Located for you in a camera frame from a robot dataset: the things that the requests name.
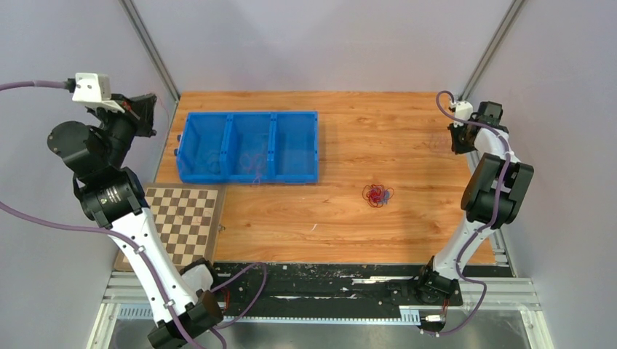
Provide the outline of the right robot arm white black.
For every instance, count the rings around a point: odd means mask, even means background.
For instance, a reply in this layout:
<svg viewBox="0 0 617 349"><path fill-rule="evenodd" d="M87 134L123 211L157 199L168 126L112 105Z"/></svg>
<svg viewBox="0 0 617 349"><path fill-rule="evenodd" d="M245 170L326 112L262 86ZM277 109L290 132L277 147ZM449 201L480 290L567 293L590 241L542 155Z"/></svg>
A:
<svg viewBox="0 0 617 349"><path fill-rule="evenodd" d="M421 269L415 284L420 302L436 304L458 291L462 272L482 242L517 217L534 175L509 142L501 125L501 104L485 101L474 108L467 101L450 101L444 114L452 151L476 153L479 161L462 198L464 216L446 246Z"/></svg>

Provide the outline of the wooden chessboard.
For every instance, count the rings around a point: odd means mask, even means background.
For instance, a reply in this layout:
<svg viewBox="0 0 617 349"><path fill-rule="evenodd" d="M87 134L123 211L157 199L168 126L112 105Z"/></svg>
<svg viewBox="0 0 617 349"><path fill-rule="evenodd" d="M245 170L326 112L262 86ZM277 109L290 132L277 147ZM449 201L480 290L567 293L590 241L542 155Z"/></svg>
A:
<svg viewBox="0 0 617 349"><path fill-rule="evenodd" d="M202 258L212 262L226 188L222 185L149 183L146 200L174 266L180 270Z"/></svg>

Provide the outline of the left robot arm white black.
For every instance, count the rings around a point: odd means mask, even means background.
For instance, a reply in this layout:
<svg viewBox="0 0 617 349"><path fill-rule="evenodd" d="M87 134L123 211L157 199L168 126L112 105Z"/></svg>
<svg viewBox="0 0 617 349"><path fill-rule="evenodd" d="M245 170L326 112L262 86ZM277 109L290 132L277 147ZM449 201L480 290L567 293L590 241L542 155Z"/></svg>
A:
<svg viewBox="0 0 617 349"><path fill-rule="evenodd" d="M73 172L73 192L84 214L128 259L151 306L154 348L194 344L223 320L216 300L223 282L204 261L179 270L164 248L137 175L123 165L136 137L153 137L156 95L72 97L100 125L66 121L49 134L48 147Z"/></svg>

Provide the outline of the blue three-compartment plastic bin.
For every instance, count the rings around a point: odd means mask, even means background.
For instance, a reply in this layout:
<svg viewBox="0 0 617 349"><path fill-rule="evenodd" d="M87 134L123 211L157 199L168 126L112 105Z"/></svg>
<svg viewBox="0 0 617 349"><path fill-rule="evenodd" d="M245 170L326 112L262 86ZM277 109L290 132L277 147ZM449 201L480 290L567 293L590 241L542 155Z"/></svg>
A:
<svg viewBox="0 0 617 349"><path fill-rule="evenodd" d="M175 150L190 184L313 184L319 181L316 111L188 114Z"/></svg>

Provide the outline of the aluminium corner post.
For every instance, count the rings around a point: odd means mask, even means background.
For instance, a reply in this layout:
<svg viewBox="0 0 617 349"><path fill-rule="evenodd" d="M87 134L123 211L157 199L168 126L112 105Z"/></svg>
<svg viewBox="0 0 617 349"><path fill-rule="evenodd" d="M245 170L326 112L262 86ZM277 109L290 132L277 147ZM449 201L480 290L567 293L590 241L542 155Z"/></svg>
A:
<svg viewBox="0 0 617 349"><path fill-rule="evenodd" d="M468 100L470 98L527 2L527 0L513 0L510 2L503 18L489 40L469 79L465 83L462 92L459 94L458 97L460 100Z"/></svg>
<svg viewBox="0 0 617 349"><path fill-rule="evenodd" d="M119 4L122 6L131 26L133 27L134 32L139 38L140 43L146 51L146 54L148 55L156 72L158 73L159 78L162 80L164 87L172 96L175 104L177 105L180 101L179 89L177 88L176 83L173 81L173 78L164 63L154 40L148 32L146 24L142 16L140 15L140 12L135 2L132 0L119 0Z"/></svg>

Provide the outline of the right aluminium corner post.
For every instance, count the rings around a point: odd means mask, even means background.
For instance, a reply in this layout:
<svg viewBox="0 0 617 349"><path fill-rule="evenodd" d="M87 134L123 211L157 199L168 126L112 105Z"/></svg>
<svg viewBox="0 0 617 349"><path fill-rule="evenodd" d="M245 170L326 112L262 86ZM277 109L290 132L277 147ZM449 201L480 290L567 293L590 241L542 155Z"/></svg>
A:
<svg viewBox="0 0 617 349"><path fill-rule="evenodd" d="M503 18L489 40L469 79L465 83L462 92L459 94L458 97L460 100L468 100L470 98L527 2L527 0L513 0L510 2Z"/></svg>

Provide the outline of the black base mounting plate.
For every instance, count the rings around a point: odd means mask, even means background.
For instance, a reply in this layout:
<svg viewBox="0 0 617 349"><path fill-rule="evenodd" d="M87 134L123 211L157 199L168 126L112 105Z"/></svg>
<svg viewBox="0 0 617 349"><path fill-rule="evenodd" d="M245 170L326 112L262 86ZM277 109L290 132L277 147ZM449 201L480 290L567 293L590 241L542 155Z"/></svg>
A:
<svg viewBox="0 0 617 349"><path fill-rule="evenodd" d="M460 290L436 304L415 296L420 265L215 263L217 293L227 316L393 319L402 306L442 310L461 305Z"/></svg>

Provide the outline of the left aluminium corner post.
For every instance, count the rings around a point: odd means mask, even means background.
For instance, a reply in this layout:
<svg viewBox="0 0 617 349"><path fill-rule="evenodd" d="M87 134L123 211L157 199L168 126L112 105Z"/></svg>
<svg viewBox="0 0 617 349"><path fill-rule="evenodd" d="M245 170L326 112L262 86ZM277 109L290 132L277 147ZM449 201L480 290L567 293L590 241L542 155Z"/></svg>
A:
<svg viewBox="0 0 617 349"><path fill-rule="evenodd" d="M131 26L133 27L134 32L139 38L140 43L146 51L146 54L148 55L156 72L158 73L159 78L162 80L164 87L172 96L175 104L177 105L180 101L179 89L177 88L176 83L173 81L173 78L164 63L154 40L148 32L146 24L142 16L140 15L140 12L135 2L132 0L119 0L119 4L122 6Z"/></svg>

